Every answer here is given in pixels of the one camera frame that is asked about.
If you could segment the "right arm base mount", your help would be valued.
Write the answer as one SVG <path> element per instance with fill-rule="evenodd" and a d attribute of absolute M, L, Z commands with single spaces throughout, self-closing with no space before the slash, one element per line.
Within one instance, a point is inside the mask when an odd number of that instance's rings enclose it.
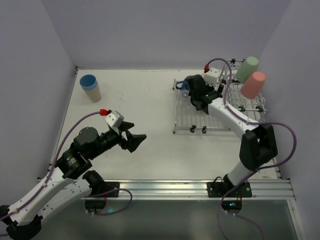
<path fill-rule="evenodd" d="M 222 198 L 232 188 L 233 185 L 227 182 L 226 177 L 222 178 L 218 176 L 213 181 L 206 183 L 206 190 L 209 198 Z M 223 210 L 228 213 L 238 214 L 242 210 L 244 198 L 251 198 L 252 196 L 250 183 L 244 182 L 236 190 L 226 196 L 226 198 L 231 198 L 231 200 L 223 200 L 221 206 Z"/>

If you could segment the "beige plastic cup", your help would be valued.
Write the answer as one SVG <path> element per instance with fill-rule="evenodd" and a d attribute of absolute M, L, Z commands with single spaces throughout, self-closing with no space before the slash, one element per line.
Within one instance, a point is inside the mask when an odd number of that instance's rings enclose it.
<path fill-rule="evenodd" d="M 84 90 L 84 92 L 93 103 L 97 103 L 102 99 L 100 88 L 98 86 L 90 90 Z"/>

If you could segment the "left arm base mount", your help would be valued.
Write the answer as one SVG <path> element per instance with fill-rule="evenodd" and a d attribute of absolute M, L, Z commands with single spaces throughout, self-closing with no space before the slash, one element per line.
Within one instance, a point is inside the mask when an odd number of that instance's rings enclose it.
<path fill-rule="evenodd" d="M 118 189 L 120 187 L 120 182 L 117 181 L 107 181 L 104 183 L 100 183 L 98 186 L 95 186 L 92 191 L 91 195 L 98 195 L 102 194 L 114 189 Z M 107 199 L 108 197 L 110 198 L 117 198 L 119 195 L 118 191 L 111 192 L 109 194 L 104 195 L 102 198 L 103 199 L 98 199 L 98 200 L 89 200 L 86 199 L 84 202 L 84 207 L 88 212 L 94 212 L 98 213 L 101 210 L 103 210 L 106 205 L 107 205 Z"/>

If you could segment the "light blue plastic cup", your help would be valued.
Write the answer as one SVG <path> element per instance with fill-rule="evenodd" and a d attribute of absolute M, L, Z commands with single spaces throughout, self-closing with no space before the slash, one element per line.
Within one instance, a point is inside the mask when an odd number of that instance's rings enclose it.
<path fill-rule="evenodd" d="M 97 78 L 92 74 L 84 75 L 79 80 L 80 86 L 84 91 L 94 90 L 98 86 Z"/>

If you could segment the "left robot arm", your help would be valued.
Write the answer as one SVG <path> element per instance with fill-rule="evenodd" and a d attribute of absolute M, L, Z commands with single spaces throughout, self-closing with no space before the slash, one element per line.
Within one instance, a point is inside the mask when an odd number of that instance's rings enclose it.
<path fill-rule="evenodd" d="M 133 126 L 131 122 L 111 123 L 109 130 L 101 134 L 94 127 L 83 128 L 42 181 L 16 203 L 0 207 L 7 235 L 13 240 L 30 240 L 52 212 L 83 197 L 105 197 L 115 192 L 115 188 L 107 188 L 97 171 L 90 169 L 91 161 L 117 145 L 134 152 L 147 136 L 131 134 Z"/>

